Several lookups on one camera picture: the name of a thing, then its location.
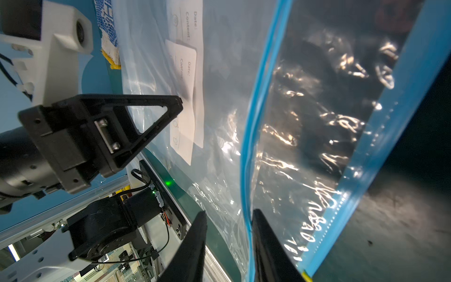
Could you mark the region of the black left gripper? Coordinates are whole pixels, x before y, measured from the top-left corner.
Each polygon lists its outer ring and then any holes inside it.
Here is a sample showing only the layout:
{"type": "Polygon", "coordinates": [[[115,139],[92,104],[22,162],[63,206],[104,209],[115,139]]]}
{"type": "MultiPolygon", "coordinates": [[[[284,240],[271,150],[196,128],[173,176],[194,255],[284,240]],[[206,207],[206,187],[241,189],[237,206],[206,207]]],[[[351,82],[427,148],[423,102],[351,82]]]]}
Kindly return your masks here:
{"type": "Polygon", "coordinates": [[[174,95],[76,95],[19,113],[17,190],[76,194],[124,169],[183,110],[174,95]]]}

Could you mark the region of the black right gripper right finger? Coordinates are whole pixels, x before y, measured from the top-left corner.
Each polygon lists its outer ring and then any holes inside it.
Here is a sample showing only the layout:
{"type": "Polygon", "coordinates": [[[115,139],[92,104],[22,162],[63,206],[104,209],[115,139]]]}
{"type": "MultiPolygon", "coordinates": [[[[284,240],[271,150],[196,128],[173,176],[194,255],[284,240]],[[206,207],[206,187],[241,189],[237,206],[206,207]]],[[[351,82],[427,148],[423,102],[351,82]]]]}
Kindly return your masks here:
{"type": "Polygon", "coordinates": [[[303,282],[260,209],[253,211],[253,266],[256,282],[303,282]]]}

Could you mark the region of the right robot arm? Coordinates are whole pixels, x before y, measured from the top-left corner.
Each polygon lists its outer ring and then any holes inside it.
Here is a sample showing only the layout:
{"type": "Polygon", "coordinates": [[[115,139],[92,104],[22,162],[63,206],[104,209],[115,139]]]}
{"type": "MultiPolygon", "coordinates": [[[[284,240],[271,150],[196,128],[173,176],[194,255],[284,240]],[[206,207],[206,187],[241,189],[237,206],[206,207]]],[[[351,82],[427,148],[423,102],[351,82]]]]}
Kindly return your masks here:
{"type": "MultiPolygon", "coordinates": [[[[68,219],[74,249],[69,259],[92,263],[136,237],[136,230],[160,213],[151,189],[132,196],[106,197],[89,204],[68,219]]],[[[305,278],[291,263],[260,209],[253,211],[254,279],[256,282],[303,282],[305,278]]],[[[206,254],[207,215],[198,212],[174,258],[159,278],[161,282],[200,282],[206,254]]]]}

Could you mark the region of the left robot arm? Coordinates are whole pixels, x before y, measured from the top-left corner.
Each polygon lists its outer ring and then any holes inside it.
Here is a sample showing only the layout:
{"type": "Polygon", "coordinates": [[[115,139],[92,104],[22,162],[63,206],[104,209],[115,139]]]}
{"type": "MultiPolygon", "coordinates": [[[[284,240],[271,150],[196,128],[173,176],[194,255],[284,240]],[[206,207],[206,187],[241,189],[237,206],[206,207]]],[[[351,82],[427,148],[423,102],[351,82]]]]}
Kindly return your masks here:
{"type": "Polygon", "coordinates": [[[85,94],[21,111],[21,127],[1,134],[1,213],[120,172],[182,110],[175,95],[85,94]]]}

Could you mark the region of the clear zip-top bag blue zipper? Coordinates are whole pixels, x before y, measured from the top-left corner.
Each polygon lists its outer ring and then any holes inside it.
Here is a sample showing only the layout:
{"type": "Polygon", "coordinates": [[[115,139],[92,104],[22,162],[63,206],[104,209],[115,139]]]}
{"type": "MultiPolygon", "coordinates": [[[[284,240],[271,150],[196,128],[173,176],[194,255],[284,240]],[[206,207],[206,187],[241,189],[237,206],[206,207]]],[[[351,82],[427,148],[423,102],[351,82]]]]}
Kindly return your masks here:
{"type": "Polygon", "coordinates": [[[449,1],[279,1],[249,119],[260,209],[309,281],[451,54],[449,1]]]}

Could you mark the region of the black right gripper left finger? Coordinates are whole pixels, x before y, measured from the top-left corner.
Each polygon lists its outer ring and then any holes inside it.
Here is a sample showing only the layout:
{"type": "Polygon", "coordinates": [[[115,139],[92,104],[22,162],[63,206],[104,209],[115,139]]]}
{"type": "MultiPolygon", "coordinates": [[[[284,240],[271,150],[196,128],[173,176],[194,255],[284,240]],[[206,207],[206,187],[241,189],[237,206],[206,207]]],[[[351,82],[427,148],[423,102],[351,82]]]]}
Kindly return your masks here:
{"type": "Polygon", "coordinates": [[[202,282],[207,238],[207,215],[198,212],[159,282],[202,282]]]}

